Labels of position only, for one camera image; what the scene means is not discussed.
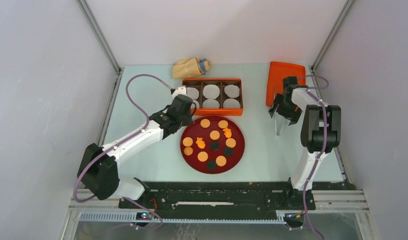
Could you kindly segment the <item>orange cookie box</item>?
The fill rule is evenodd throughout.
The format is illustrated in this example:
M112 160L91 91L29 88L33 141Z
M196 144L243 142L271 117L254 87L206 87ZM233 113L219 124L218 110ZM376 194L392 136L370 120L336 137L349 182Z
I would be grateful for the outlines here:
M197 103L196 115L241 116L244 111L239 78L185 78L190 97Z

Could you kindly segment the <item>dark red round plate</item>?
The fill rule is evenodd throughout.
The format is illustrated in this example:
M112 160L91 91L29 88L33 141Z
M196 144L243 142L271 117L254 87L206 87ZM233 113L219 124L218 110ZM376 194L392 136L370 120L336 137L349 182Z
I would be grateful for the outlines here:
M204 174L221 174L235 167L245 152L245 138L229 118L207 115L183 131L180 151L185 162Z

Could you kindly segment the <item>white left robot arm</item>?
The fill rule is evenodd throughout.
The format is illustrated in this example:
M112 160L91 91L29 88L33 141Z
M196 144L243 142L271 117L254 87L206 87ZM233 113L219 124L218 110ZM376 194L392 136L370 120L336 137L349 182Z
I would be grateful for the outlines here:
M77 184L83 184L93 198L111 196L129 198L137 208L150 202L149 187L136 177L122 177L121 168L135 154L151 144L164 140L180 128L193 123L196 110L193 100L183 94L150 117L144 125L107 145L95 143L86 147L77 173Z

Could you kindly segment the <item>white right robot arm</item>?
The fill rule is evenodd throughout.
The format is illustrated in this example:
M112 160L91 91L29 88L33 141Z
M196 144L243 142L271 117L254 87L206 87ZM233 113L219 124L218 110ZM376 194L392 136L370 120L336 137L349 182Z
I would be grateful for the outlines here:
M277 136L286 125L297 124L300 117L303 118L300 133L303 151L290 178L293 189L282 196L284 206L289 209L302 203L298 191L306 192L312 188L313 177L321 162L341 141L341 108L324 102L313 93L314 87L299 84L298 80L295 76L284 78L283 91L275 95L269 109Z

